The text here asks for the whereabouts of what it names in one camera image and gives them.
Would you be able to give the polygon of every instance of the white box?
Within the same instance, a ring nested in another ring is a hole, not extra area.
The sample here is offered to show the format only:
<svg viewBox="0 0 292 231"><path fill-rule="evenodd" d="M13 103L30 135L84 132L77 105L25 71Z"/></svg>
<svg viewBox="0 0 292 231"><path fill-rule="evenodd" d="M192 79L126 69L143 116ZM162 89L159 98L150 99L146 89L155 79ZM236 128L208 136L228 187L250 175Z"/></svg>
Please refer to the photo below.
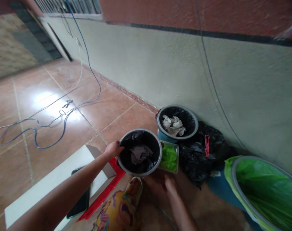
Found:
<svg viewBox="0 0 292 231"><path fill-rule="evenodd" d="M99 155L101 155L101 152L97 148L90 145L84 145L77 150L68 159L66 159L5 209L6 228L8 229L17 219L19 219L45 195L52 191L61 182L69 178L73 170L89 164ZM94 202L94 200L102 193L102 191L109 185L115 176L115 171L110 164L107 163L107 165L105 165L103 170L91 184L89 205ZM70 219L65 217L55 230L67 230L71 224L75 223L80 218L81 215L82 214L76 215Z"/></svg>

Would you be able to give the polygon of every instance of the gray cloth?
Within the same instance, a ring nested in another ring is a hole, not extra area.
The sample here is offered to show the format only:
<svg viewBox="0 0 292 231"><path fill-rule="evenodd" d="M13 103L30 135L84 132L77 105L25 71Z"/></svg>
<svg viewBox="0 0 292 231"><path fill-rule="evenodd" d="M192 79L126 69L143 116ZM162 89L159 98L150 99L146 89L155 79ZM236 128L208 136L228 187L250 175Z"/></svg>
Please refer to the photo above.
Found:
<svg viewBox="0 0 292 231"><path fill-rule="evenodd" d="M152 151L146 145L134 146L130 149L131 153L131 161L133 164L137 165L143 162L147 157L152 156Z"/></svg>
<svg viewBox="0 0 292 231"><path fill-rule="evenodd" d="M167 131L168 134L172 136L183 136L186 129L183 126L182 121L178 117L173 116L172 118L169 118L167 115L163 115L163 118L163 125L165 131Z"/></svg>

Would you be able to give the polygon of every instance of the bucket rim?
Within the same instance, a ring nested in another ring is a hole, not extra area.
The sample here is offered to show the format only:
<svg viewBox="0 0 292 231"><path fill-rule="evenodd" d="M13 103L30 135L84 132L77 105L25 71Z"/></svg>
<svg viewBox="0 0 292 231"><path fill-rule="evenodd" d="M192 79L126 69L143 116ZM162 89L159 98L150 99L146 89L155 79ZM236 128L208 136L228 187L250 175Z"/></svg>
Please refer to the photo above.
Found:
<svg viewBox="0 0 292 231"><path fill-rule="evenodd" d="M194 121L195 121L195 129L194 129L194 131L190 135L188 135L188 136L172 136L167 131L165 131L165 129L162 127L162 125L160 123L159 118L160 118L160 115L161 115L162 111L164 109L166 109L166 108L169 108L169 107L179 107L179 108L182 108L182 109L188 111L191 114L191 116L194 118ZM166 135L167 137L169 137L169 138L171 138L173 140L186 140L186 139L189 139L192 136L194 136L196 134L197 130L198 130L198 119L197 119L196 115L190 109L188 109L188 108L186 108L184 106L178 105L178 104L171 104L171 105L168 105L168 106L165 106L165 107L161 108L160 111L159 111L159 113L158 113L158 115L157 115L157 117L156 117L156 123L158 125L159 130L164 135Z"/></svg>
<svg viewBox="0 0 292 231"><path fill-rule="evenodd" d="M283 174L285 174L286 176L288 176L289 179L292 180L292 175L289 174L288 172L286 172L285 170L283 170L282 168L276 166L275 164L268 162L260 157L255 157L255 156L242 156L239 157L238 159L236 159L233 163L232 163L232 167L231 167L231 177L232 177L232 181L233 184L236 187L237 192L239 193L241 199L246 203L246 205L250 208L250 210L256 215L256 217L260 220L262 220L264 223L266 223L268 226L270 226L272 229L276 230L276 231L282 231L280 228L276 227L275 225L273 225L271 222L269 222L266 218L264 218L264 216L262 216L257 209L254 208L254 206L250 203L250 201L247 199L247 197L245 196L245 194L242 192L240 185L237 181L237 175L236 175L236 167L239 164L240 161L244 160L244 159L255 159L255 160L260 160L263 161L267 164L272 165L273 167L277 168L278 170L280 170Z"/></svg>
<svg viewBox="0 0 292 231"><path fill-rule="evenodd" d="M117 157L117 160L118 160L118 163L120 165L120 167L128 174L132 175L132 176L147 176L151 173L153 173L159 166L160 162L161 162L161 159L162 159L162 145L161 145L161 141L159 140L159 138L150 130L148 129L144 129L144 128L137 128L137 129L133 129L131 131L128 131L126 134L124 134L124 136L120 139L119 141L119 145L121 145L121 142L123 141L123 139L129 135L130 133L132 132L135 132L135 131L145 131L145 132L148 132L150 134L152 134L153 137L155 137L155 139L157 140L158 142L158 145L159 145L159 148L160 148L160 155L159 155L159 159L158 159L158 162L156 163L156 165L151 169L149 170L148 172L145 172L145 173L133 173L131 172L130 170L128 170L126 167L123 166L121 160L120 160L120 157L118 156Z"/></svg>

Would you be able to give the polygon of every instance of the dark stripe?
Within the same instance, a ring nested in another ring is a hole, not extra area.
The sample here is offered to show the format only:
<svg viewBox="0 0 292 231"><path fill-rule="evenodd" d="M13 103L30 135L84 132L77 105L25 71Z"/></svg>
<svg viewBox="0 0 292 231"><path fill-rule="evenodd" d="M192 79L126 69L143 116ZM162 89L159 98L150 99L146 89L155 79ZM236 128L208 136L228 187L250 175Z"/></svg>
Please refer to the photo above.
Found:
<svg viewBox="0 0 292 231"><path fill-rule="evenodd" d="M191 34L191 35L201 35L200 30L193 30L193 29L142 25L142 24L135 24L135 23L128 23L125 25L137 27L137 28L163 30L163 31L170 31L170 32L177 32L177 33L184 33L184 34ZM245 42L255 42L255 43L262 43L262 44L292 47L291 38L273 38L273 37L260 36L260 35L234 34L234 33L206 31L206 30L203 30L202 33L203 33L203 36L211 37L211 38L231 39L231 40L238 40L238 41L245 41Z"/></svg>

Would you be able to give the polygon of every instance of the window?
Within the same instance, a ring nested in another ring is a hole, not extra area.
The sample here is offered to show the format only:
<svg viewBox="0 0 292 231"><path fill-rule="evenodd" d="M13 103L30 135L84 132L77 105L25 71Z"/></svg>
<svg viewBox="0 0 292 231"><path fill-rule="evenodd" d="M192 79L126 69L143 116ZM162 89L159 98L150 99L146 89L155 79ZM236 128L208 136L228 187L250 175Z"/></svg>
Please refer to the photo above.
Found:
<svg viewBox="0 0 292 231"><path fill-rule="evenodd" d="M49 17L72 18L66 0L35 0L37 6ZM102 20L99 0L68 0L75 18Z"/></svg>

